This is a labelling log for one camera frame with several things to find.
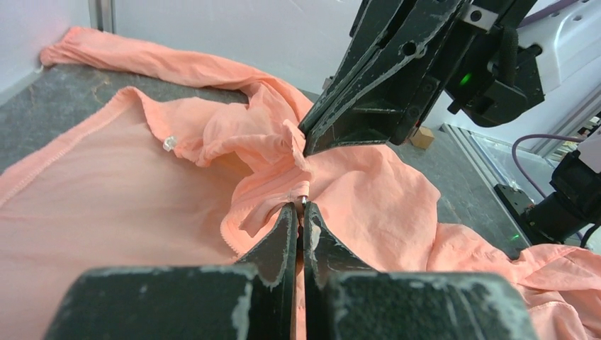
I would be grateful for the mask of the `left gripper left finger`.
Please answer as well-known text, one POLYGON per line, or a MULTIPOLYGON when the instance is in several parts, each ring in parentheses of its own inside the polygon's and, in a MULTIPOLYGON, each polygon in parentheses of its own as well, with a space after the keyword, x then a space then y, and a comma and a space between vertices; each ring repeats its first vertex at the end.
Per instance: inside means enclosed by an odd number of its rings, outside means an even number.
POLYGON ((73 282, 46 339, 293 339, 297 211, 230 265, 94 268, 73 282))

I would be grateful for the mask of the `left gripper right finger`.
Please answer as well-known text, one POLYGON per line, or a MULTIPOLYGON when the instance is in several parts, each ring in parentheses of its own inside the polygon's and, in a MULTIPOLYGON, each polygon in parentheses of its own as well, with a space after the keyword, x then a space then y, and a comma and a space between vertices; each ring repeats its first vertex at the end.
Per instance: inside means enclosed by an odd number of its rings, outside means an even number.
POLYGON ((535 339, 521 295, 483 272, 385 272, 303 213, 309 339, 535 339))

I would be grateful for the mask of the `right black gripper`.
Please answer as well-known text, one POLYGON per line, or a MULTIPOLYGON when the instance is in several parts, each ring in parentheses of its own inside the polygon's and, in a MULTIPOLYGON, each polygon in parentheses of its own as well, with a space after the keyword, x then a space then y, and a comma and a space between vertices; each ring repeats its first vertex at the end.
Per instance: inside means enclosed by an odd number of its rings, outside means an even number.
POLYGON ((493 128, 538 103, 538 47, 518 45, 531 1, 363 1, 332 83, 299 125, 304 156, 395 145, 425 124, 446 94, 493 128))

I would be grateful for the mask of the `salmon pink zip jacket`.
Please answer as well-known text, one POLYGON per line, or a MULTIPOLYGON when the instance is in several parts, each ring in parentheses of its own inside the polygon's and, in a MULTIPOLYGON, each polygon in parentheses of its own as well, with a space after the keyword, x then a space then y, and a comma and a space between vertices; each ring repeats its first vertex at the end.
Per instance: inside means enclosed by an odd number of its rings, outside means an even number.
POLYGON ((600 257, 538 245, 515 260, 437 219, 439 191, 385 145, 305 158, 311 102, 245 64, 73 27, 40 55, 249 101, 159 102, 122 88, 98 112, 1 175, 1 338, 40 339, 85 270, 224 264, 307 196, 334 234, 384 271, 487 271, 522 295, 540 339, 600 338, 600 257))

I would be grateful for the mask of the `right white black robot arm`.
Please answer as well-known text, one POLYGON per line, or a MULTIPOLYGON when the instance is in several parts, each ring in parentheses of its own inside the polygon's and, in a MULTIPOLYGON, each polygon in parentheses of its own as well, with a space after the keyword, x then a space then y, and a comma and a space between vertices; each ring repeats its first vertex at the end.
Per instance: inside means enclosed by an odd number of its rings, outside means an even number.
POLYGON ((600 2, 363 1, 336 74, 301 121, 304 155, 400 145, 441 94, 482 128, 510 123, 600 57, 600 2))

